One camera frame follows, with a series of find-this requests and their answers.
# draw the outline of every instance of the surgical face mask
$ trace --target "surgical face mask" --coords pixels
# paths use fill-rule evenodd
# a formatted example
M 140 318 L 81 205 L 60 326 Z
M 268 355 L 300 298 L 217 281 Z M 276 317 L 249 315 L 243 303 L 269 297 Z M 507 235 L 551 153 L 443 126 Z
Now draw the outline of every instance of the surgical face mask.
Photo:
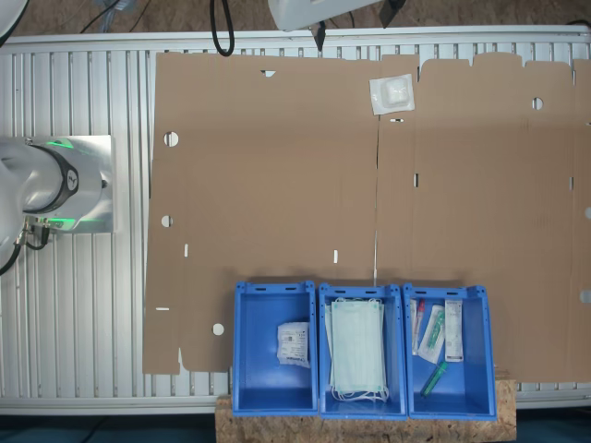
M 332 395 L 340 401 L 386 401 L 383 305 L 377 300 L 338 299 L 332 302 L 331 314 Z

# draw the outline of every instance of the black cable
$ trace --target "black cable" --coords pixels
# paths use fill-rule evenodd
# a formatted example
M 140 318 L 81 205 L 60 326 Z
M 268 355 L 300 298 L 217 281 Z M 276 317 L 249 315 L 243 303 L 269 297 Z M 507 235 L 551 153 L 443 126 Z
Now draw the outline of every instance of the black cable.
M 568 26 L 570 25 L 585 25 L 587 26 L 589 29 L 591 29 L 591 23 L 589 23 L 588 20 L 573 20 L 573 21 L 569 21 L 567 23 Z
M 222 49 L 220 42 L 218 41 L 218 31 L 215 28 L 215 0 L 210 0 L 210 21 L 211 21 L 211 35 L 213 36 L 213 44 L 215 49 L 218 50 L 220 55 L 229 57 L 234 52 L 234 26 L 232 25 L 232 18 L 230 17 L 230 7 L 228 6 L 228 0 L 222 0 L 223 13 L 225 14 L 225 22 L 228 25 L 228 33 L 230 34 L 230 47 L 227 51 Z
M 32 245 L 31 243 L 27 242 L 27 248 L 32 249 L 33 251 L 41 251 L 47 245 Z
M 103 417 L 101 420 L 99 420 L 97 424 L 90 430 L 89 434 L 80 440 L 80 443 L 88 443 L 90 439 L 96 434 L 96 431 L 98 431 L 99 428 L 104 425 L 104 422 L 106 422 L 108 418 L 109 417 Z
M 144 13 L 146 12 L 146 9 L 148 9 L 148 6 L 150 5 L 151 0 L 148 0 L 148 3 L 144 6 L 143 10 L 141 11 L 141 14 L 139 14 L 138 19 L 136 20 L 136 22 L 134 23 L 134 25 L 131 27 L 131 29 L 129 30 L 129 32 L 133 32 L 133 30 L 136 28 L 136 26 L 138 25 L 139 21 L 141 20 L 142 17 L 144 17 Z
M 15 245 L 15 250 L 12 251 L 12 256 L 10 256 L 10 258 L 8 259 L 8 262 L 2 267 L 0 268 L 0 276 L 3 276 L 4 274 L 6 274 L 6 272 L 12 268 L 12 265 L 14 265 L 17 261 L 18 258 L 18 254 L 20 254 L 20 245 Z
M 31 243 L 27 242 L 27 247 L 32 249 L 33 251 L 41 251 L 44 247 L 47 246 L 49 242 L 49 228 L 47 226 L 43 226 L 41 230 L 41 244 L 36 246 L 32 245 Z
M 96 16 L 95 18 L 93 18 L 88 25 L 86 25 L 84 28 L 82 28 L 82 30 L 80 31 L 80 34 L 83 34 L 85 30 L 87 30 L 92 23 L 94 23 L 96 20 L 98 20 L 99 18 L 101 18 L 103 15 L 105 15 L 107 12 L 109 12 L 111 9 L 113 9 L 115 6 L 117 6 L 117 3 L 119 3 L 121 0 L 115 0 L 112 4 L 110 4 L 107 8 L 105 8 L 103 10 L 103 12 L 101 14 L 99 14 L 98 16 Z

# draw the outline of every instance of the cardboard sheet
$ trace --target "cardboard sheet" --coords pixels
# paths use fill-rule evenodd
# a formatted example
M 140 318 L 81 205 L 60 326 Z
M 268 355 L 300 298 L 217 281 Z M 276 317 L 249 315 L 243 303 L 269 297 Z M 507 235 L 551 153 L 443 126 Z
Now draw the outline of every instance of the cardboard sheet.
M 485 285 L 495 364 L 520 381 L 591 376 L 584 88 L 565 64 L 511 54 L 427 61 L 416 111 L 380 122 L 380 282 Z
M 145 373 L 226 371 L 237 281 L 371 284 L 377 235 L 378 283 L 488 288 L 519 381 L 591 378 L 591 63 L 417 67 L 158 55 Z M 416 110 L 374 117 L 408 73 Z
M 145 373 L 178 374 L 179 349 L 188 370 L 227 371 L 237 281 L 373 282 L 378 73 L 373 62 L 158 55 Z

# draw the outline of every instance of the metal table surface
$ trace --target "metal table surface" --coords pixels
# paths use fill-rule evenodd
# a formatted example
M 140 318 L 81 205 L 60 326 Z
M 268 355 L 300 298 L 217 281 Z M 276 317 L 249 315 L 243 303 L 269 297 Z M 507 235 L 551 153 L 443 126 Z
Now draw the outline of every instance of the metal table surface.
M 419 54 L 422 65 L 500 51 L 572 66 L 590 58 L 590 44 L 586 27 L 328 30 L 319 53 L 307 31 L 257 31 L 236 34 L 235 54 Z M 231 389 L 227 373 L 141 372 L 155 55 L 163 51 L 215 49 L 208 32 L 23 37 L 0 49 L 0 137 L 112 135 L 115 147 L 115 233 L 53 235 L 1 279 L 0 414 L 212 413 Z M 584 380 L 522 381 L 518 408 L 591 404 Z

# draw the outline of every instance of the blue plastic bin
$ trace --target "blue plastic bin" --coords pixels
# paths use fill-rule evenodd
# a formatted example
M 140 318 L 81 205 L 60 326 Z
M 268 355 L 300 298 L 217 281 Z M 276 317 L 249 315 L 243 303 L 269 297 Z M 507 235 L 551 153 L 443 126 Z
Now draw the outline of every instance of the blue plastic bin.
M 383 343 L 386 381 L 390 397 L 383 401 L 337 401 L 330 385 L 331 353 L 324 323 L 324 306 L 337 298 L 379 298 L 384 303 Z M 404 379 L 403 315 L 400 288 L 330 286 L 319 287 L 320 328 L 320 416 L 322 418 L 356 418 L 380 420 L 406 419 L 406 385 Z
M 300 321 L 309 322 L 310 369 L 277 359 L 277 328 Z M 238 416 L 318 414 L 313 281 L 236 285 L 232 408 Z
M 482 286 L 455 289 L 403 287 L 404 336 L 406 349 L 406 380 L 408 384 L 408 413 L 411 418 L 448 420 L 496 420 L 497 399 L 492 359 L 492 338 L 488 316 L 487 291 Z M 448 363 L 447 371 L 435 389 L 421 397 L 436 366 L 418 355 L 412 355 L 412 322 L 410 299 L 425 300 L 419 344 L 425 334 L 433 305 L 445 305 L 445 300 L 462 300 L 462 341 L 464 361 Z M 439 363 L 445 361 L 445 343 Z

